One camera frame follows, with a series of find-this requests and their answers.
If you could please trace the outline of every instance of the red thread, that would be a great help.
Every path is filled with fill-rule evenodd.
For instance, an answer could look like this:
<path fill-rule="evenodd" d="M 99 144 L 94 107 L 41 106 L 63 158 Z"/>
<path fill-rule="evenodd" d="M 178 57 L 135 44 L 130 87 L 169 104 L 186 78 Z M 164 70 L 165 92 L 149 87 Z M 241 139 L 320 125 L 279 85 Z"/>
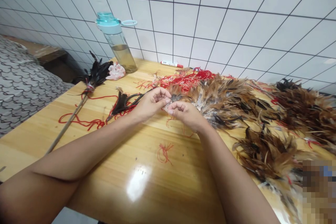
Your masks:
<path fill-rule="evenodd" d="M 173 147 L 173 145 L 171 145 L 171 144 L 169 144 L 167 147 L 165 147 L 165 146 L 163 146 L 161 143 L 160 143 L 160 145 L 159 145 L 159 150 L 157 151 L 157 159 L 161 162 L 161 163 L 167 163 L 167 162 L 169 162 L 171 165 L 173 165 L 172 163 L 171 163 L 171 161 L 169 160 L 169 158 L 168 158 L 168 153 L 167 153 L 167 151 L 169 151 L 172 147 Z M 164 157 L 165 157 L 165 160 L 163 160 L 163 159 L 161 159 L 160 157 L 161 157 L 161 150 L 162 150 L 162 154 L 164 155 Z"/>

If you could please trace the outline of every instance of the feather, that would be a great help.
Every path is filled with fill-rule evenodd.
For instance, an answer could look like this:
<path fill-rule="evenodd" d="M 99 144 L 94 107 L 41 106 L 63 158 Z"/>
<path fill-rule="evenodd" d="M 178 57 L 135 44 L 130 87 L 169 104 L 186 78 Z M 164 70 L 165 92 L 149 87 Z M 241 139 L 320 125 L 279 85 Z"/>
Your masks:
<path fill-rule="evenodd" d="M 96 56 L 91 51 L 90 54 L 94 59 L 94 63 L 90 69 L 90 74 L 85 69 L 84 71 L 86 74 L 81 77 L 82 81 L 87 85 L 87 88 L 83 91 L 82 94 L 91 93 L 96 87 L 103 84 L 103 82 L 106 81 L 106 77 L 109 75 L 109 66 L 113 65 L 113 61 L 102 64 L 102 58 L 100 61 L 98 61 Z"/>

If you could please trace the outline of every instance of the forearm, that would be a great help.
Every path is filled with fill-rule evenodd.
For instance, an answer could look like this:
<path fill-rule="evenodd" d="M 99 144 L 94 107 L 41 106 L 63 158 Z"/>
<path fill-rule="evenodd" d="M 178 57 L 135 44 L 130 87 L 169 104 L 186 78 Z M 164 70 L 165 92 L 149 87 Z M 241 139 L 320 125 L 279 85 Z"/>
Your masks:
<path fill-rule="evenodd" d="M 121 143 L 138 124 L 140 121 L 131 114 L 123 116 L 100 130 L 51 152 L 28 169 L 65 181 L 77 181 Z"/>
<path fill-rule="evenodd" d="M 273 209 L 248 173 L 209 124 L 198 133 L 228 223 L 279 223 Z"/>

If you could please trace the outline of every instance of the plastic bottle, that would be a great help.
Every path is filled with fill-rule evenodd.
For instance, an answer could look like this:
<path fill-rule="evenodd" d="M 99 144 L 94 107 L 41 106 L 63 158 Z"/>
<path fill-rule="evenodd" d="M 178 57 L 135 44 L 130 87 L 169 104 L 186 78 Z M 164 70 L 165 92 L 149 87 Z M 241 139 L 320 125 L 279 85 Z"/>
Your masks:
<path fill-rule="evenodd" d="M 137 22 L 135 20 L 121 22 L 119 19 L 115 18 L 111 12 L 98 12 L 97 16 L 96 24 L 104 33 L 119 64 L 125 68 L 126 73 L 130 74 L 137 71 L 138 68 L 134 62 L 125 35 L 120 26 L 120 24 L 123 26 L 134 26 Z"/>

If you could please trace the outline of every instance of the finger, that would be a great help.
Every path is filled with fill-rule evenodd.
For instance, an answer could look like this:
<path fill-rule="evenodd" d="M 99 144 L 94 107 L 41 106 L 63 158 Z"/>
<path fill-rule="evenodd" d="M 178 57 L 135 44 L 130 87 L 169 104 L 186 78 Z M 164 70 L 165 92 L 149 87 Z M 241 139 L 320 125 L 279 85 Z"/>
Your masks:
<path fill-rule="evenodd" d="M 155 103 L 155 106 L 157 106 L 158 109 L 161 109 L 170 102 L 171 102 L 170 98 L 167 97 L 167 98 L 161 99 L 160 101 Z"/>
<path fill-rule="evenodd" d="M 171 98 L 172 95 L 168 92 L 168 90 L 164 89 L 163 87 L 157 87 L 153 89 L 150 93 L 152 93 L 156 96 L 162 96 L 164 98 L 168 97 Z"/>
<path fill-rule="evenodd" d="M 184 102 L 184 101 L 175 101 L 175 102 L 173 102 L 172 104 L 170 104 L 169 106 L 168 106 L 168 110 L 170 110 L 170 109 L 179 109 L 179 110 L 184 110 L 185 109 L 185 107 L 186 107 L 186 104 L 187 104 L 187 102 Z"/>

